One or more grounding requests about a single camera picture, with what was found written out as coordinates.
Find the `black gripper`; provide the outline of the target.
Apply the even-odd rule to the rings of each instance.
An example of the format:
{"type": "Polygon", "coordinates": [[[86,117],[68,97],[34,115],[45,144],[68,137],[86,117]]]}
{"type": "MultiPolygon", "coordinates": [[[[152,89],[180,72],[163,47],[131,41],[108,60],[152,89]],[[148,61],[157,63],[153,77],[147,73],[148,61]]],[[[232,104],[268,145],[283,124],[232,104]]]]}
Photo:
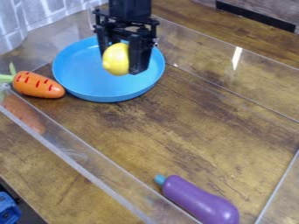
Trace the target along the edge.
{"type": "Polygon", "coordinates": [[[92,11],[96,16],[93,29],[97,34],[100,54],[119,42],[112,35],[132,34],[128,42],[128,72],[132,75],[147,70],[152,49],[157,46],[155,35],[159,22],[152,16],[152,0],[108,0],[108,10],[92,11]]]}

